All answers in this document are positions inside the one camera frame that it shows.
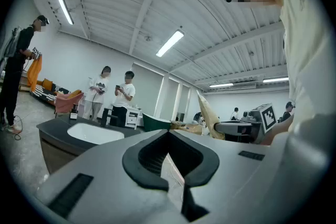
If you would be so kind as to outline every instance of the air conditioner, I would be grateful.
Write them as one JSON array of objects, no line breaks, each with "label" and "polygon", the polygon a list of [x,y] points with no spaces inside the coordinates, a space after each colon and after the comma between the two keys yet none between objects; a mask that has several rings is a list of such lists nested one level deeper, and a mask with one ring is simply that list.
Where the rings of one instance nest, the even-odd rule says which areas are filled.
[{"label": "air conditioner", "polygon": [[256,89],[257,84],[255,82],[242,82],[234,83],[233,86],[229,88],[229,91],[232,90],[242,90],[242,89]]}]

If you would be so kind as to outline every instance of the white sink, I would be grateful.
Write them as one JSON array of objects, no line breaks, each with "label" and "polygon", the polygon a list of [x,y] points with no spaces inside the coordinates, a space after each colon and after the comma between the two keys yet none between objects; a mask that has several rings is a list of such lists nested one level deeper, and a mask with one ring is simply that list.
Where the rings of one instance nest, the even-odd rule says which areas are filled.
[{"label": "white sink", "polygon": [[68,129],[68,134],[74,138],[100,145],[124,138],[121,132],[93,126],[86,123],[77,123]]}]

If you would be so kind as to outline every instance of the dark gray counter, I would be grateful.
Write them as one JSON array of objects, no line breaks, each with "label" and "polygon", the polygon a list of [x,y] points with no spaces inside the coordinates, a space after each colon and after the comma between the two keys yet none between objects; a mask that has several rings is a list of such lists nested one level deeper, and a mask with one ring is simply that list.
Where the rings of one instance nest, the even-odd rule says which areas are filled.
[{"label": "dark gray counter", "polygon": [[[74,138],[68,134],[68,129],[77,123],[100,127],[98,122],[81,117],[71,120],[69,115],[64,115],[36,126],[39,129],[43,157],[50,173],[55,172],[83,152],[96,146],[96,144]],[[124,137],[140,134],[139,130],[116,126],[107,125],[104,128],[121,132]]]}]

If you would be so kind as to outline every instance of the striped couch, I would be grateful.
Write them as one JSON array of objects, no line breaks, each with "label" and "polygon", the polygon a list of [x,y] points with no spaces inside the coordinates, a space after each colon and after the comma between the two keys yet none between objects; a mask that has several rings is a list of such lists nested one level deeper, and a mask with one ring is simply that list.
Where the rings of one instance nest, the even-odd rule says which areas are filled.
[{"label": "striped couch", "polygon": [[53,83],[51,87],[51,91],[42,87],[43,81],[37,81],[35,91],[30,91],[32,95],[46,101],[52,105],[54,105],[54,100],[56,99],[57,92],[61,92],[63,94],[70,93],[67,89],[62,88]]}]

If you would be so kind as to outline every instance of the yellow pillow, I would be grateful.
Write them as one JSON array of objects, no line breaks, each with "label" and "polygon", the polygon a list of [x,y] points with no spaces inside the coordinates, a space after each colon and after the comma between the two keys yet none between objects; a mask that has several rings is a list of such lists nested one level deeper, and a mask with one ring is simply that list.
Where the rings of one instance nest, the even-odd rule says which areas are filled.
[{"label": "yellow pillow", "polygon": [[75,97],[76,95],[80,94],[82,91],[81,90],[76,90],[72,92],[69,96],[68,99]]},{"label": "yellow pillow", "polygon": [[53,85],[52,85],[52,81],[44,79],[43,83],[42,83],[42,87],[51,91]]}]

